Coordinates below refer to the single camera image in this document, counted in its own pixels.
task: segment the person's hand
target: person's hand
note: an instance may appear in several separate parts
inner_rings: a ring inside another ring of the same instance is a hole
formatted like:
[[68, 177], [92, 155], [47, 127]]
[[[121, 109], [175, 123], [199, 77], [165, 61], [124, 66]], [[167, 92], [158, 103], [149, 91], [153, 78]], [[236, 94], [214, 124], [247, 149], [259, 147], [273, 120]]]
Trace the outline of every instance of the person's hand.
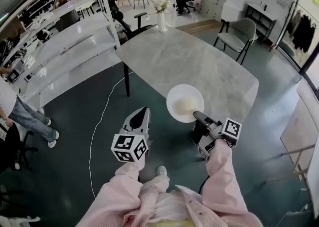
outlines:
[[12, 127], [12, 126], [13, 126], [13, 121], [10, 120], [10, 119], [7, 119], [7, 120], [5, 121], [5, 124], [6, 124], [8, 127]]

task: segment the wooden floor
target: wooden floor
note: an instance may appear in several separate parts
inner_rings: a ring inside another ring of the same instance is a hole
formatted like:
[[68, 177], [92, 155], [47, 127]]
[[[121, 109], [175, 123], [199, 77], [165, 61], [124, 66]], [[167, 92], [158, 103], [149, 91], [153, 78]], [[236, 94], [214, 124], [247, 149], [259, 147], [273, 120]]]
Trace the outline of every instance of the wooden floor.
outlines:
[[186, 33], [194, 35], [198, 32], [204, 32], [207, 30], [218, 29], [221, 27], [221, 25], [222, 25], [222, 23], [220, 23], [214, 19], [210, 19], [210, 20], [200, 21], [200, 22], [196, 22], [196, 23], [192, 23], [192, 24], [188, 24], [188, 25], [182, 25], [182, 26], [179, 26], [176, 28], [181, 30], [181, 31], [184, 31]]

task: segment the gray marble tabletop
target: gray marble tabletop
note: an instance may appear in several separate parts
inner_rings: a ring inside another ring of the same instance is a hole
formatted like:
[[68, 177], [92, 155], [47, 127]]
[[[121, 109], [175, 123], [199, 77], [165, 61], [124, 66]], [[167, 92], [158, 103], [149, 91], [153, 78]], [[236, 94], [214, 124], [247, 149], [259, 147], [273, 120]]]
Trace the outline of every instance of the gray marble tabletop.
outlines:
[[116, 51], [140, 78], [167, 97], [178, 84], [197, 88], [205, 101], [204, 113], [222, 122], [226, 117], [243, 123], [257, 95], [259, 81], [244, 67], [212, 45], [178, 29], [157, 26]]

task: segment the chair seat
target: chair seat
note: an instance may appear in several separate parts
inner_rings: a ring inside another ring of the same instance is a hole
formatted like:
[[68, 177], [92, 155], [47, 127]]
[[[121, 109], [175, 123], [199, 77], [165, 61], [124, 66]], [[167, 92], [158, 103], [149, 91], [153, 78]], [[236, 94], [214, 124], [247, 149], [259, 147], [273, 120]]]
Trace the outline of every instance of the chair seat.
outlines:
[[224, 44], [236, 52], [241, 52], [245, 47], [245, 44], [240, 39], [230, 33], [219, 33], [217, 36]]

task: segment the robotic hand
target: robotic hand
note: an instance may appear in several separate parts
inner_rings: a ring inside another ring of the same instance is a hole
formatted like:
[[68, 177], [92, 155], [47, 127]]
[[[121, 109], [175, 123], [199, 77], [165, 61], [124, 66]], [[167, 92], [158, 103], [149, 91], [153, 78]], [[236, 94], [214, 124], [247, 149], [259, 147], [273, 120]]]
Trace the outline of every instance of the robotic hand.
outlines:
[[222, 124], [200, 111], [195, 111], [194, 117], [197, 121], [192, 140], [198, 145], [198, 151], [205, 160], [209, 159], [209, 151], [214, 148], [218, 138], [224, 139], [230, 147], [237, 145], [242, 126], [240, 123], [227, 118], [225, 124]]
[[143, 107], [130, 114], [119, 134], [115, 134], [111, 150], [120, 162], [138, 162], [149, 149], [147, 141], [151, 112]]

